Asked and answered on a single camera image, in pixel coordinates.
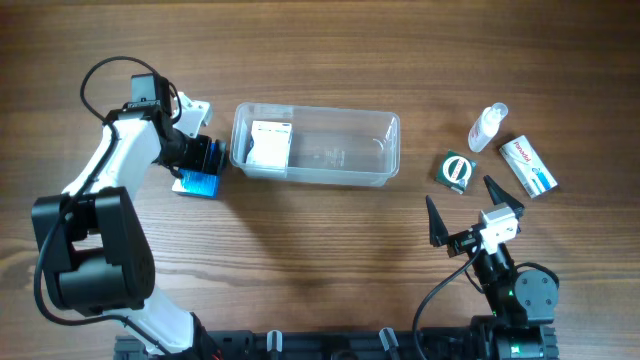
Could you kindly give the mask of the white medicine box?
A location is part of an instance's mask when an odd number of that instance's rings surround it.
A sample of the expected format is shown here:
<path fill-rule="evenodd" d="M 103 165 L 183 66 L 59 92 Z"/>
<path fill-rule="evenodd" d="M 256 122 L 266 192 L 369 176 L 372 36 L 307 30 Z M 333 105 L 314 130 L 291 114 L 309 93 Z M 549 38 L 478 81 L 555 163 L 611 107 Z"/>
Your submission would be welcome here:
<path fill-rule="evenodd" d="M 254 121 L 246 164 L 282 170 L 287 166 L 292 140 L 290 123 Z"/>

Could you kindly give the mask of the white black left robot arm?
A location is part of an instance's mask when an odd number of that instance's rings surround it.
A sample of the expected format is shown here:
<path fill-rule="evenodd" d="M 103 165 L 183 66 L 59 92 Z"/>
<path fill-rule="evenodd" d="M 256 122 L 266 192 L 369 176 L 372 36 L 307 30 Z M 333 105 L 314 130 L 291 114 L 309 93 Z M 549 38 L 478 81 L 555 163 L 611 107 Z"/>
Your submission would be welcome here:
<path fill-rule="evenodd" d="M 117 321 L 150 357 L 220 359 L 198 317 L 155 285 L 155 263 L 133 205 L 152 164 L 179 182 L 204 177 L 214 189 L 226 146 L 200 134 L 211 119 L 157 73 L 135 75 L 132 97 L 103 121 L 103 138 L 83 172 L 61 194 L 32 208 L 39 257 L 34 297 L 63 326 Z"/>

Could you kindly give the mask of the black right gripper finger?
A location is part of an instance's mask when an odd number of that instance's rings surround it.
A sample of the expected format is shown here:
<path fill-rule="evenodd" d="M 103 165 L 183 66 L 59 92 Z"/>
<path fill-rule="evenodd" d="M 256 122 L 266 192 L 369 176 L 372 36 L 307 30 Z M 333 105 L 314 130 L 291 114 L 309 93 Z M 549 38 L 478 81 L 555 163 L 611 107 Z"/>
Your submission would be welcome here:
<path fill-rule="evenodd" d="M 516 218 L 521 218 L 524 215 L 525 206 L 502 189 L 489 175 L 485 175 L 483 181 L 494 205 L 508 205 L 514 212 Z"/>
<path fill-rule="evenodd" d="M 448 243 L 449 233 L 442 220 L 435 203 L 430 196 L 425 197 L 429 216 L 429 241 L 434 247 L 441 247 Z"/>

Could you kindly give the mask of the white Panadol box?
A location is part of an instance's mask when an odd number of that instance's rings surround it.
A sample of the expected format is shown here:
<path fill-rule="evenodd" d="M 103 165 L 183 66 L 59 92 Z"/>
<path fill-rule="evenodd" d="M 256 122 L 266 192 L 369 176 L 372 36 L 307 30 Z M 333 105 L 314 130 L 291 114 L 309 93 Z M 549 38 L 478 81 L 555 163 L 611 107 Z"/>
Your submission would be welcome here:
<path fill-rule="evenodd" d="M 519 136 L 499 149 L 501 155 L 531 198 L 536 198 L 558 186 L 529 140 Z"/>

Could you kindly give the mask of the green round-logo box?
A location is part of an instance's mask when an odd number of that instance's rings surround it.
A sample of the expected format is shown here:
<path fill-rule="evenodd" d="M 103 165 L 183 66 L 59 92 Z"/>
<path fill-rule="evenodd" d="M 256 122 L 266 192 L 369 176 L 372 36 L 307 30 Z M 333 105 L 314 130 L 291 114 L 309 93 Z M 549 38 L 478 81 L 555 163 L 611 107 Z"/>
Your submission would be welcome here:
<path fill-rule="evenodd" d="M 435 180 L 451 189 L 463 194 L 469 187 L 477 163 L 468 157 L 449 150 L 438 167 Z"/>

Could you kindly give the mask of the clear plastic container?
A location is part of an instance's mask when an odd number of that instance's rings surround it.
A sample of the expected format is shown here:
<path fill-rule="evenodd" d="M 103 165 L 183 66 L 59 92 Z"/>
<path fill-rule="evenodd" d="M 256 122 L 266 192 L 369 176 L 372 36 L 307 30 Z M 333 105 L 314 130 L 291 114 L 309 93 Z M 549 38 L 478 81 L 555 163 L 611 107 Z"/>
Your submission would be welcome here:
<path fill-rule="evenodd" d="M 284 169 L 246 164 L 254 121 L 292 125 Z M 236 109 L 230 161 L 251 178 L 381 187 L 399 171 L 400 148 L 393 112 L 245 102 Z"/>

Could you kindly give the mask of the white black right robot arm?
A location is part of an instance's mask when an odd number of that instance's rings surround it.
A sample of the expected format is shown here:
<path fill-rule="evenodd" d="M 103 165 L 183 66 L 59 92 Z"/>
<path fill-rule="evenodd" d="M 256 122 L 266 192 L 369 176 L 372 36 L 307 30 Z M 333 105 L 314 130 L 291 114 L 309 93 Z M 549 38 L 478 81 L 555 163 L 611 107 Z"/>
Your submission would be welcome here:
<path fill-rule="evenodd" d="M 479 214 L 468 229 L 448 232 L 435 203 L 426 198 L 430 244 L 445 246 L 453 258 L 468 260 L 434 287 L 422 300 L 412 322 L 412 337 L 420 359 L 543 359 L 559 357 L 558 340 L 551 326 L 559 299 L 559 277 L 533 262 L 517 264 L 506 243 L 520 233 L 525 206 L 484 177 L 493 206 Z M 491 313 L 474 316 L 460 329 L 419 326 L 426 305 L 446 285 L 470 272 L 471 284 L 485 296 Z"/>

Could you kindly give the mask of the blue medicine box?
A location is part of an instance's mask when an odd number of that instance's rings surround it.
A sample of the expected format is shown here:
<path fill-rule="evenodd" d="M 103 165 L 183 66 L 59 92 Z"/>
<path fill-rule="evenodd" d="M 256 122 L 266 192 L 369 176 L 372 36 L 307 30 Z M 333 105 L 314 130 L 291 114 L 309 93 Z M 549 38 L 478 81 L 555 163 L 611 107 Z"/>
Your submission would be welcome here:
<path fill-rule="evenodd" d="M 183 196 L 216 199 L 220 187 L 220 177 L 228 163 L 227 144 L 216 140 L 205 156 L 205 168 L 195 170 L 179 169 L 181 178 L 177 178 L 171 190 Z"/>

